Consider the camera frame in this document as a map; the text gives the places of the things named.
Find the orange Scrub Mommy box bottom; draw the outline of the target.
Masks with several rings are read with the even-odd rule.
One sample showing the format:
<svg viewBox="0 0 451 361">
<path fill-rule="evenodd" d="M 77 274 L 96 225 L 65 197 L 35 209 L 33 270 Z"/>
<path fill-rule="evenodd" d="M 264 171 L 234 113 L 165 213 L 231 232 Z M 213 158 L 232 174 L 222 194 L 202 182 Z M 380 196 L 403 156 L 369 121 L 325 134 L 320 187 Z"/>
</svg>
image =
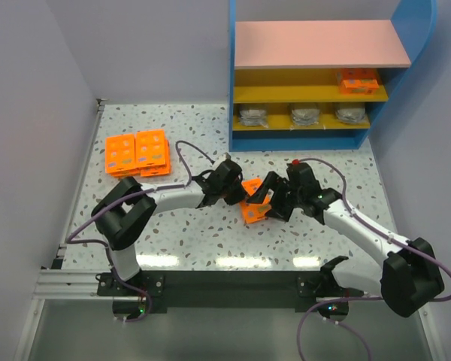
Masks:
<svg viewBox="0 0 451 361">
<path fill-rule="evenodd" d="M 242 182 L 243 188 L 246 190 L 247 195 L 251 196 L 262 185 L 262 179 L 257 177 Z M 247 203 L 243 200 L 239 203 L 241 213 L 246 224 L 256 223 L 262 220 L 266 220 L 266 213 L 270 209 L 270 196 L 266 195 L 264 202 L 261 204 Z"/>
</svg>

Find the orange scrub mommy box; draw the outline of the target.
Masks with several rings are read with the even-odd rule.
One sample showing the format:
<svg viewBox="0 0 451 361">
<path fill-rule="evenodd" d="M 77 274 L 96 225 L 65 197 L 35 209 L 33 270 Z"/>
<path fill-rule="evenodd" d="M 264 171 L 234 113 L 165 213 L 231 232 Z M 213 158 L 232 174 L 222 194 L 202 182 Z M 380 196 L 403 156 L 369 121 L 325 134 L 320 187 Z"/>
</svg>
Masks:
<svg viewBox="0 0 451 361">
<path fill-rule="evenodd" d="M 372 95 L 380 87 L 375 70 L 370 68 L 343 68 L 336 73 L 336 78 L 343 94 Z"/>
<path fill-rule="evenodd" d="M 262 185 L 262 179 L 257 177 L 242 182 L 243 188 L 246 190 L 247 195 L 251 196 Z M 241 213 L 246 224 L 256 223 L 262 220 L 266 220 L 266 213 L 270 209 L 270 196 L 266 195 L 264 202 L 261 204 L 247 203 L 243 200 L 239 203 Z"/>
</svg>

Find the bagged silver sponges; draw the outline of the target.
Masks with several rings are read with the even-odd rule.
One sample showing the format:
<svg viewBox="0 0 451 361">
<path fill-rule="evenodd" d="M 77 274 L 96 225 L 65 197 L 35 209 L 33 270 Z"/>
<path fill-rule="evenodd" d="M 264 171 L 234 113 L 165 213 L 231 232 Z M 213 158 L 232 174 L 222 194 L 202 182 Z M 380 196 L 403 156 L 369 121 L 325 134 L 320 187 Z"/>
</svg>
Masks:
<svg viewBox="0 0 451 361">
<path fill-rule="evenodd" d="M 360 124 L 365 122 L 366 111 L 363 102 L 338 102 L 334 105 L 335 115 L 347 124 Z"/>
<path fill-rule="evenodd" d="M 317 103 L 292 103 L 289 105 L 289 115 L 294 128 L 314 126 L 319 123 L 321 111 Z"/>
<path fill-rule="evenodd" d="M 246 127 L 268 128 L 268 111 L 264 104 L 238 105 L 238 122 Z"/>
</svg>

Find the orange Scrub Mommy box top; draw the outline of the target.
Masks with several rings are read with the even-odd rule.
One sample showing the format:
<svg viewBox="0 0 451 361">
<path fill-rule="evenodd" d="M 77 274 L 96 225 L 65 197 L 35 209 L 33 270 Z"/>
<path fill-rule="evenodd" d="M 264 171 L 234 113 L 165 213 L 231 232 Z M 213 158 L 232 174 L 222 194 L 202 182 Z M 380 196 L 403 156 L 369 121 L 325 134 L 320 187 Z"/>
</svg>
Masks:
<svg viewBox="0 0 451 361">
<path fill-rule="evenodd" d="M 343 68 L 336 73 L 336 78 L 343 94 L 372 95 L 380 87 L 375 70 L 370 68 Z"/>
</svg>

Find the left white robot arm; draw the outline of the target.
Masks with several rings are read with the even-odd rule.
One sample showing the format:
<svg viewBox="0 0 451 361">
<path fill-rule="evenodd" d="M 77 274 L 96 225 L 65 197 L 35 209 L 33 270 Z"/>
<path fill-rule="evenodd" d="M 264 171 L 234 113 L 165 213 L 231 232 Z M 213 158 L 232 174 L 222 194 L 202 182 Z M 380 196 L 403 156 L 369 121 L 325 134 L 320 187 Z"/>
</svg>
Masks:
<svg viewBox="0 0 451 361">
<path fill-rule="evenodd" d="M 146 191 L 133 177 L 121 180 L 92 211 L 92 221 L 107 241 L 118 278 L 139 285 L 141 267 L 135 242 L 153 215 L 205 208 L 219 200 L 236 205 L 247 197 L 242 180 L 242 168 L 230 159 L 214 163 L 185 185 L 163 185 Z"/>
</svg>

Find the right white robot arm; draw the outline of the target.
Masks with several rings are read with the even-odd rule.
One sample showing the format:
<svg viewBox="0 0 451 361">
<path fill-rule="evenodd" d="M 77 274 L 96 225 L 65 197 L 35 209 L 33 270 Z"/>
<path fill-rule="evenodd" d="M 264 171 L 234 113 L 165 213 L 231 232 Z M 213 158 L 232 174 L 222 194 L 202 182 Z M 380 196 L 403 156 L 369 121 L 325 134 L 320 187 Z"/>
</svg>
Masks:
<svg viewBox="0 0 451 361">
<path fill-rule="evenodd" d="M 373 271 L 334 268 L 332 277 L 340 287 L 379 296 L 402 317 L 409 317 L 443 292 L 440 267 L 426 240 L 411 241 L 364 216 L 337 190 L 321 187 L 306 162 L 290 163 L 286 172 L 286 177 L 269 172 L 247 201 L 267 201 L 270 208 L 266 216 L 283 221 L 300 209 L 348 238 L 375 261 Z"/>
</svg>

